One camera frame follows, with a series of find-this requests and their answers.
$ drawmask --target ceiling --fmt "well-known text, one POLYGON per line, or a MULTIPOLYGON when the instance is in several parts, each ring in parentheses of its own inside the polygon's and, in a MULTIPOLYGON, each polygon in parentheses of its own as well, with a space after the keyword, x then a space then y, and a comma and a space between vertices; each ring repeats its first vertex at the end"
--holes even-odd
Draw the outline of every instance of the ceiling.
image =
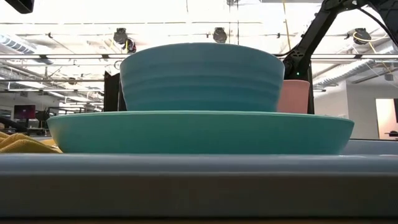
MULTIPOLYGON (((300 41, 320 8, 317 0, 286 2, 284 10, 281 2, 258 0, 241 0, 233 6, 228 6, 226 0, 35 0, 34 12, 22 15, 0 1, 0 35, 33 45, 36 54, 120 54, 124 52, 112 41, 113 33, 120 27, 127 29, 137 51, 181 42, 214 42, 211 35, 215 27, 223 27, 229 36, 227 43, 282 53, 300 41)), ((379 18, 370 8, 365 10, 379 18)), ((349 11, 337 17, 315 53, 368 52, 368 44, 356 45, 352 38, 346 39, 348 32, 359 27, 380 39, 373 43, 376 47, 388 41, 372 19, 359 11, 349 11)), ((0 54, 17 53, 0 46, 0 54)), ((116 59, 100 58, 54 59, 53 65, 21 59, 7 62, 54 79, 102 79, 104 71, 118 73, 119 65, 116 59)), ((313 73, 319 75, 335 65, 314 63, 313 73)), ((376 81, 379 79, 382 78, 358 85, 385 84, 376 81)), ((62 88, 103 88, 101 82, 56 84, 62 88)))

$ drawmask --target bowl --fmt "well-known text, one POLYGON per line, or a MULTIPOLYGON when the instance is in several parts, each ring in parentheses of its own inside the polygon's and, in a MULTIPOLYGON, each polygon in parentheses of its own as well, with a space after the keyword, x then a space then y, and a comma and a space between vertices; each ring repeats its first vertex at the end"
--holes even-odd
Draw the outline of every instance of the bowl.
POLYGON ((131 154, 339 154, 354 123, 310 114, 123 111, 48 121, 63 152, 131 154))
POLYGON ((120 69, 129 111, 275 112, 284 79, 275 56, 231 44, 172 44, 140 51, 120 69))

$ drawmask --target teal plate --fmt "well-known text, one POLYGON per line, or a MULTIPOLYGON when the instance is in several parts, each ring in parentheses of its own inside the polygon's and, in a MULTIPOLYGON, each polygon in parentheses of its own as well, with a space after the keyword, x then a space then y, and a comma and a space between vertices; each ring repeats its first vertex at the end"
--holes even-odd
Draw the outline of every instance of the teal plate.
POLYGON ((309 114, 123 111, 48 120, 63 152, 133 154, 338 154, 354 123, 309 114))

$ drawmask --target computer screen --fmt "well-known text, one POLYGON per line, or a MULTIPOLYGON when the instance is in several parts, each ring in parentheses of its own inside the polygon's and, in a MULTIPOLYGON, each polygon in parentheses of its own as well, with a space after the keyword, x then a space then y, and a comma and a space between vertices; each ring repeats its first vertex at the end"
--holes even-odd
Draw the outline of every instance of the computer screen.
POLYGON ((14 119, 34 119, 36 112, 35 105, 15 105, 14 119))

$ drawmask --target towel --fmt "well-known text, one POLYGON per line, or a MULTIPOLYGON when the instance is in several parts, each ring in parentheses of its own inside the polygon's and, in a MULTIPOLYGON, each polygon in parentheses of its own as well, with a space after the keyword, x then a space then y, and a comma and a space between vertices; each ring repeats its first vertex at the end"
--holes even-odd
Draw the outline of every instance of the towel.
POLYGON ((23 134, 0 132, 0 153, 62 153, 52 139, 36 141, 23 134))

